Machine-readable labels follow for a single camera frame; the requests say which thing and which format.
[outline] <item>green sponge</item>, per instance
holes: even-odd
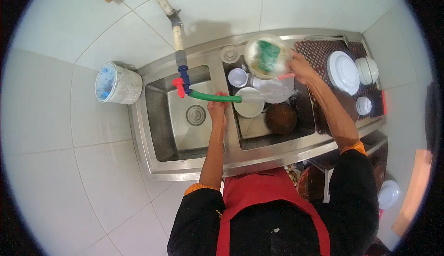
[[[278,59],[278,55],[281,52],[281,48],[264,40],[259,40],[258,45],[258,67],[267,73],[273,73],[276,66],[276,60]]]

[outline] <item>red tap handle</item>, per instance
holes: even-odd
[[[173,85],[177,88],[177,95],[179,95],[179,97],[181,98],[184,98],[185,91],[183,90],[183,79],[182,78],[174,79]]]

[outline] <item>sink drain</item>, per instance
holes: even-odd
[[[193,126],[201,125],[206,116],[205,109],[198,104],[192,105],[186,110],[186,120]]]

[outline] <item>man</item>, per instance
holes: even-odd
[[[199,183],[182,199],[169,255],[363,255],[372,243],[378,228],[376,184],[358,130],[308,61],[292,53],[290,71],[319,102],[341,152],[330,180],[330,203],[304,201],[284,168],[227,177],[222,197],[228,104],[210,102],[207,157]]]

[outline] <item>white bucket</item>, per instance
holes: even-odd
[[[132,104],[142,92],[142,77],[110,62],[97,75],[96,98],[99,102]]]

